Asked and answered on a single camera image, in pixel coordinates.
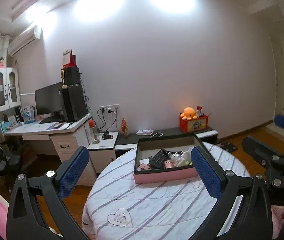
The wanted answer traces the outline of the pink black storage box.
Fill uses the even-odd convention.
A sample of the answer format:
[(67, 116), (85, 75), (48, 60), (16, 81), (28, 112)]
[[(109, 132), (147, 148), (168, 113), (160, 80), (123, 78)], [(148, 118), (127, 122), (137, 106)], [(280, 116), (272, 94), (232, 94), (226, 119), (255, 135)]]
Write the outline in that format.
[(191, 161), (194, 147), (205, 148), (194, 134), (140, 139), (133, 172), (135, 182), (150, 184), (196, 177)]

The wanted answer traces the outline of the white tissue pack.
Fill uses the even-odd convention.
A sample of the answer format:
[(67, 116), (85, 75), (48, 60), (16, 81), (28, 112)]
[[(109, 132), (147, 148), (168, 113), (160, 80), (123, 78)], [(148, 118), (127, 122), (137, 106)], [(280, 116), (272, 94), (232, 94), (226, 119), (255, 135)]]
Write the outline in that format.
[(136, 132), (136, 135), (139, 136), (152, 135), (152, 134), (153, 134), (152, 129), (140, 129)]

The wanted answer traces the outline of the white computer desk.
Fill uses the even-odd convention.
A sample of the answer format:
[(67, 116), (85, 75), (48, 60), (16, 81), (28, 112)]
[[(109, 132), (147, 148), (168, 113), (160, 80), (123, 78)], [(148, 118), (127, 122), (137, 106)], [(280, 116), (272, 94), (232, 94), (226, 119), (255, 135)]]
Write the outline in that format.
[(89, 147), (89, 116), (71, 123), (33, 122), (23, 124), (4, 133), (5, 136), (21, 136), (29, 141), (37, 154), (57, 155), (61, 161), (70, 159), (80, 147)]

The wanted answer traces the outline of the red cartoon storage crate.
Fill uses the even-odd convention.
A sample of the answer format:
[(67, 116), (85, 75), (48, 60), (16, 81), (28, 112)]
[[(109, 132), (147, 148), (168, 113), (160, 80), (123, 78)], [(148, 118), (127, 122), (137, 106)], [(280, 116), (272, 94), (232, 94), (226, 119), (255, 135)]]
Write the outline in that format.
[(207, 129), (208, 127), (209, 116), (203, 115), (200, 118), (192, 120), (183, 120), (182, 117), (179, 117), (179, 128), (184, 133), (196, 132)]

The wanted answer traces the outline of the pink doll figurine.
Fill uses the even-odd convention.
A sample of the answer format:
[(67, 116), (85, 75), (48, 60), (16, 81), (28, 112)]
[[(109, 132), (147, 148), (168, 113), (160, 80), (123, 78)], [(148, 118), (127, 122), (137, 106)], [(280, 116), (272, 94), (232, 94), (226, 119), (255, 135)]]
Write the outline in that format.
[(5, 67), (4, 58), (1, 57), (1, 58), (0, 58), (0, 68), (4, 68), (4, 67)]

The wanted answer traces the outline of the black remote control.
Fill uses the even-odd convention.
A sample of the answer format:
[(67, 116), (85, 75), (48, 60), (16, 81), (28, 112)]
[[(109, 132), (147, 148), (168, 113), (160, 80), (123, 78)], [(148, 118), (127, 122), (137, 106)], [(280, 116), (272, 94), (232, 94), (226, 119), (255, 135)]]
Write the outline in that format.
[(164, 162), (169, 159), (169, 152), (161, 149), (155, 156), (149, 157), (149, 165), (152, 169), (161, 169)]

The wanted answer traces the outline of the white wall power strip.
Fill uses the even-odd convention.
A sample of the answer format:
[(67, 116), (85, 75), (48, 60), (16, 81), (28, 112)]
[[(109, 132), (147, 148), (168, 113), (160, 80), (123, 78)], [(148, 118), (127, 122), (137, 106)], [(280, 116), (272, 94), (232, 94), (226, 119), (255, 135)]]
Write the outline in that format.
[(104, 106), (100, 106), (99, 108), (104, 109), (106, 112), (109, 112), (109, 111), (117, 112), (119, 109), (119, 104), (104, 105)]

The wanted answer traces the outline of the white cat-ear cup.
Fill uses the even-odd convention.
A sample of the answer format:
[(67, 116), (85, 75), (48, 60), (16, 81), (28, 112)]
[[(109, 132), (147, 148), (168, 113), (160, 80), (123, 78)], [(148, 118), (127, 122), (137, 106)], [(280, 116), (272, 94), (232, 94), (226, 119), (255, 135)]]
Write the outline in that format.
[(189, 151), (185, 151), (182, 153), (182, 156), (181, 156), (181, 163), (183, 165), (185, 165), (186, 162), (191, 162), (191, 154)]

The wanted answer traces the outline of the white silver ball toy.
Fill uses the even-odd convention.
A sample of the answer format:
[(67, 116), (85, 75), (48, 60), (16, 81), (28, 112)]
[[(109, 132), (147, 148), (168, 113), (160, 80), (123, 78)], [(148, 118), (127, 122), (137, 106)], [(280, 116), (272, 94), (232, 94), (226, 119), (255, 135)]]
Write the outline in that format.
[(170, 161), (173, 162), (174, 167), (185, 166), (186, 163), (186, 159), (179, 153), (173, 154)]

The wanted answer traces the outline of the pink block donut toy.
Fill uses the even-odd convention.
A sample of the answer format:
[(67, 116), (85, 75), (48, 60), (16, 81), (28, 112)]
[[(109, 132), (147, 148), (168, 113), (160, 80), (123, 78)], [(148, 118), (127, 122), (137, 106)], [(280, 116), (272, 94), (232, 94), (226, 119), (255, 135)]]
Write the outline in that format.
[(138, 171), (149, 171), (151, 169), (152, 168), (150, 167), (149, 164), (144, 164), (144, 163), (140, 164), (137, 168)]

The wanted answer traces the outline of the white air conditioner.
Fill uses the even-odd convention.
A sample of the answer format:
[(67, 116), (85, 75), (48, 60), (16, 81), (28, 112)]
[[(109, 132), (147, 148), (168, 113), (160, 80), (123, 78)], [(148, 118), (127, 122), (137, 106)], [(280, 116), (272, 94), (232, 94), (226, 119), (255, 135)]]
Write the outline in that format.
[(18, 35), (8, 47), (8, 54), (13, 57), (16, 53), (24, 49), (30, 43), (37, 41), (41, 37), (41, 27), (34, 25)]

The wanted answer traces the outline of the black speaker box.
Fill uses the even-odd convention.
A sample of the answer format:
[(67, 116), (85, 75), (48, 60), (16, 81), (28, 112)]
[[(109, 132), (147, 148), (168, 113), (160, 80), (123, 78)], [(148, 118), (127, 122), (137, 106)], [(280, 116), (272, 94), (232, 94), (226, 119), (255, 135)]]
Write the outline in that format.
[(77, 86), (81, 84), (78, 67), (67, 67), (60, 70), (62, 83), (65, 86)]

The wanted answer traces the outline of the orange octopus plush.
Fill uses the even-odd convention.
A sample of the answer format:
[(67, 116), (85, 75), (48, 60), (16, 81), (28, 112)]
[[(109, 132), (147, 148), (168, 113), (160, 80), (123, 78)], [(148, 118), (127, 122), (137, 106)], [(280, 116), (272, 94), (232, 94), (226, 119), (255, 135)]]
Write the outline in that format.
[(180, 114), (182, 120), (195, 120), (198, 118), (196, 115), (196, 110), (192, 107), (186, 107), (183, 112)]

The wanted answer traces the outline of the black computer monitor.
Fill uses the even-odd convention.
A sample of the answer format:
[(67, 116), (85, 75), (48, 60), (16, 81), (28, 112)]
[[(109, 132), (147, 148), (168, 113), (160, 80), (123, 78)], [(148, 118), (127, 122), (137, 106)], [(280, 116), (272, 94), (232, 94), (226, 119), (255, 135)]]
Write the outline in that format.
[(59, 91), (62, 88), (62, 82), (55, 83), (53, 85), (46, 86), (38, 89), (35, 94), (35, 105), (37, 109), (37, 115), (50, 114), (50, 117), (46, 117), (41, 121), (41, 124), (49, 122), (57, 122), (62, 120), (62, 105), (60, 102)]

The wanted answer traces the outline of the red white calendar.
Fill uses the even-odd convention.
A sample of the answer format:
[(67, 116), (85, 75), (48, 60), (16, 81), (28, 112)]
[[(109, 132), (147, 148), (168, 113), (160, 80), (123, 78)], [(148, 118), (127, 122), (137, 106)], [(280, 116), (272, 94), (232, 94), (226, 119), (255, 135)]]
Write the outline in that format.
[(67, 49), (63, 52), (62, 68), (76, 67), (76, 58), (74, 57), (72, 50)]

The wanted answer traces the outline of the black computer tower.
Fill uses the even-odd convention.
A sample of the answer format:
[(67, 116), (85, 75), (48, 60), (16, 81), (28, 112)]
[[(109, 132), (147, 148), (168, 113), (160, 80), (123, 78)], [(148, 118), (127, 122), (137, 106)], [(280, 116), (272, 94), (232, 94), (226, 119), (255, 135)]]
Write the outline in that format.
[(79, 121), (87, 114), (81, 85), (62, 88), (59, 90), (59, 94), (66, 122)]

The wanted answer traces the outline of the white glass-door cabinet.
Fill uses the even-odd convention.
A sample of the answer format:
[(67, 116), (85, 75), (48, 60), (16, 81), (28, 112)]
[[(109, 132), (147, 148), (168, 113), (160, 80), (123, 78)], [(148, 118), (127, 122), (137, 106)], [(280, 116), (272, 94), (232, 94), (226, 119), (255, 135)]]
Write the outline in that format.
[(18, 69), (0, 68), (0, 112), (20, 105)]

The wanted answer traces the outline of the black floor scale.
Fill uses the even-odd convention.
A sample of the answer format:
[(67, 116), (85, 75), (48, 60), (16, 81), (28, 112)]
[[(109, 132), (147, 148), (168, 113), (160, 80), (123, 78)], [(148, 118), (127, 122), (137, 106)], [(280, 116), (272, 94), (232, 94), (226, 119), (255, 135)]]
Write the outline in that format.
[(233, 153), (238, 150), (238, 148), (231, 142), (222, 142), (220, 144), (220, 148), (222, 148), (223, 150), (229, 153)]

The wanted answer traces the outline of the orange-lid water bottle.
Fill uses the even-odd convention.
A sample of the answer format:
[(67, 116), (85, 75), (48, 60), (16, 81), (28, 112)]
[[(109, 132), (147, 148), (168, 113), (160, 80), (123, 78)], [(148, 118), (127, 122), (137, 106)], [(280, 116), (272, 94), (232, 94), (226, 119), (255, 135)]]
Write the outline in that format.
[(90, 135), (92, 144), (98, 144), (100, 142), (99, 140), (99, 133), (97, 131), (96, 123), (93, 119), (89, 119), (89, 128), (90, 128)]

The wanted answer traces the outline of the orange snack bag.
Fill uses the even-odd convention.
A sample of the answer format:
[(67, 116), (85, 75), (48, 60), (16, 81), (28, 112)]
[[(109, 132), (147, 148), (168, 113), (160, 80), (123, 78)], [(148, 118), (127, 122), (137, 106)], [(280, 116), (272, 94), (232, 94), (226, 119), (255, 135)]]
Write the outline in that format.
[(125, 138), (128, 137), (128, 125), (127, 125), (125, 118), (123, 118), (121, 121), (121, 131), (122, 131), (122, 135)]

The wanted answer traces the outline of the striped white tablecloth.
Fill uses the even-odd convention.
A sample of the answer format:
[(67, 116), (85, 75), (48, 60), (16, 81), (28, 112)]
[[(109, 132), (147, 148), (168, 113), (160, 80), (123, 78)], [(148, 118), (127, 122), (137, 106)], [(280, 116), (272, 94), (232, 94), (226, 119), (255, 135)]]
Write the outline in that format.
[(135, 153), (125, 153), (98, 176), (83, 209), (83, 231), (90, 239), (189, 239), (216, 199), (199, 177), (136, 184)]

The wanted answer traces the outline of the black white tv cabinet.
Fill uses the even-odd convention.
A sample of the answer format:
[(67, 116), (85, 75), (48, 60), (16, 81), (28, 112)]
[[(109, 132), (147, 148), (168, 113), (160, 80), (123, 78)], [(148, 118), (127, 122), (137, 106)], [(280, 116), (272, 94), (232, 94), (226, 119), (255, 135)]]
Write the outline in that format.
[(195, 137), (214, 145), (221, 142), (218, 139), (218, 132), (210, 127), (190, 133), (184, 133), (176, 127), (157, 130), (152, 135), (131, 133), (128, 137), (124, 137), (117, 132), (109, 132), (108, 135), (112, 138), (104, 140), (103, 135), (100, 134), (100, 142), (89, 146), (91, 162), (97, 174), (100, 174), (116, 158), (135, 148), (137, 149), (137, 157), (140, 159), (154, 155), (162, 148), (167, 150), (185, 149), (197, 142)]

